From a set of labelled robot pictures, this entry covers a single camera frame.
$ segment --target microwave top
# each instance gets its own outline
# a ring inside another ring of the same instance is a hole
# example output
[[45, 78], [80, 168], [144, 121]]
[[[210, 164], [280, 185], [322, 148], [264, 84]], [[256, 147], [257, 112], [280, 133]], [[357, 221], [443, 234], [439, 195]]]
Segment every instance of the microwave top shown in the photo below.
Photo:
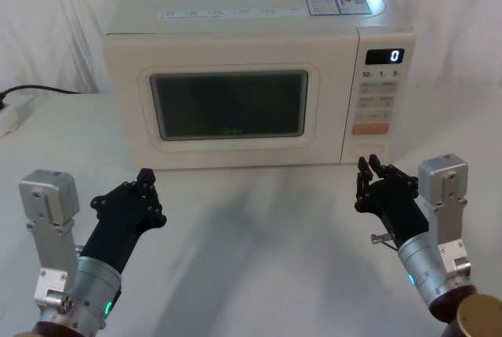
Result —
[[392, 0], [121, 0], [108, 34], [313, 34], [410, 27]]

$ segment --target white table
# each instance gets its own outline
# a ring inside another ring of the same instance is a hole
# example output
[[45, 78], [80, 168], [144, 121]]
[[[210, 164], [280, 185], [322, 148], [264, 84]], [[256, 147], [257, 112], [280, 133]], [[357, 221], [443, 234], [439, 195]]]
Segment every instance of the white table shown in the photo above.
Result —
[[[410, 89], [395, 164], [416, 174], [454, 152], [470, 165], [464, 240], [480, 292], [502, 297], [502, 89]], [[134, 179], [112, 96], [54, 96], [0, 138], [0, 331], [29, 330], [38, 257], [17, 189], [34, 169], [76, 179], [75, 240], [92, 197]], [[99, 336], [439, 335], [397, 255], [372, 246], [380, 221], [354, 208], [354, 165], [156, 172], [168, 216], [146, 233]]]

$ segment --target black power cable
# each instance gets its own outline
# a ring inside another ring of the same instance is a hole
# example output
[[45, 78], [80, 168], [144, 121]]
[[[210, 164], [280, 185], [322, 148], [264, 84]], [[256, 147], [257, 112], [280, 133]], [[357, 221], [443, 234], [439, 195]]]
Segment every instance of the black power cable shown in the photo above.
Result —
[[80, 94], [80, 92], [72, 92], [71, 90], [64, 90], [64, 89], [58, 89], [58, 88], [51, 88], [49, 86], [41, 86], [41, 85], [19, 85], [19, 86], [14, 86], [13, 88], [7, 89], [4, 92], [0, 92], [0, 110], [5, 106], [3, 103], [4, 98], [7, 96], [7, 94], [11, 92], [15, 92], [16, 90], [23, 90], [23, 89], [38, 89], [38, 90], [48, 90], [50, 92], [61, 92], [63, 94]]

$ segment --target microwave button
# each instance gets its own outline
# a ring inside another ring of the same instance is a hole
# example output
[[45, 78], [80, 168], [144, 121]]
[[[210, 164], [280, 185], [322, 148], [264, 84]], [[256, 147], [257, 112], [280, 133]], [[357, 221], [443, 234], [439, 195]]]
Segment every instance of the microwave button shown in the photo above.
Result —
[[362, 123], [352, 126], [353, 136], [387, 135], [388, 133], [389, 123]]
[[397, 81], [383, 81], [378, 85], [379, 94], [388, 94], [398, 91], [399, 83]]
[[374, 107], [375, 101], [375, 96], [360, 96], [358, 98], [358, 108]]
[[378, 89], [378, 82], [362, 82], [359, 94], [375, 94]]
[[356, 111], [354, 122], [368, 123], [371, 121], [390, 121], [391, 116], [391, 110]]
[[375, 97], [375, 107], [393, 107], [395, 102], [395, 96], [376, 96]]
[[381, 155], [384, 152], [384, 147], [380, 144], [359, 144], [354, 145], [348, 151], [352, 158], [368, 157], [371, 154]]

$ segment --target microwave oven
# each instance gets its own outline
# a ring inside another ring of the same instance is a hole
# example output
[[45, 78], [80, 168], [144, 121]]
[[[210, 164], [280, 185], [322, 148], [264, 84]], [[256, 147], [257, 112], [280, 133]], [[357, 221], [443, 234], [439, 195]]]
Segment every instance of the microwave oven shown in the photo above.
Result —
[[393, 0], [121, 0], [103, 43], [133, 164], [388, 159], [415, 34]]

